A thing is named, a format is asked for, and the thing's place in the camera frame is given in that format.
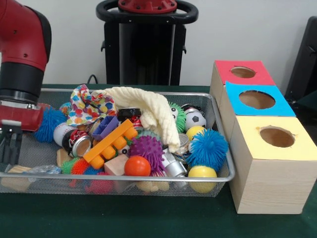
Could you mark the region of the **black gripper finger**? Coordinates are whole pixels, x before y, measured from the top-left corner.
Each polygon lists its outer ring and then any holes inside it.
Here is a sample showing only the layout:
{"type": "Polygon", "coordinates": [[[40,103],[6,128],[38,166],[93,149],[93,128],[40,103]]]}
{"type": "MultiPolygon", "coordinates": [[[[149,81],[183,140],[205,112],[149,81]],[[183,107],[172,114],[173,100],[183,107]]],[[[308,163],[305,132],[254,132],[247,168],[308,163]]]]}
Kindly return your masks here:
{"type": "Polygon", "coordinates": [[[16,134],[15,145],[13,146],[12,151],[12,165],[17,165],[19,161],[23,133],[21,127],[13,127],[12,132],[16,134]]]}
{"type": "Polygon", "coordinates": [[[1,127],[1,137],[3,144],[3,153],[1,162],[5,164],[10,163],[10,141],[11,141],[11,132],[8,126],[1,127]]]}

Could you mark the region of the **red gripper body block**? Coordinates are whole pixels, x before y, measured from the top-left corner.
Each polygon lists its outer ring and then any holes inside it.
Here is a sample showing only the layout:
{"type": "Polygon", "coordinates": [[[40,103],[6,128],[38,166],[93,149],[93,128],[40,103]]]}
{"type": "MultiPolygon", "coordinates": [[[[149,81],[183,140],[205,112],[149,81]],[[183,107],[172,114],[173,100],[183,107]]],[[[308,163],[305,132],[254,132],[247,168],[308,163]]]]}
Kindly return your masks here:
{"type": "Polygon", "coordinates": [[[37,131],[42,124],[44,108],[34,104],[0,102],[0,127],[15,126],[23,131],[37,131]]]}

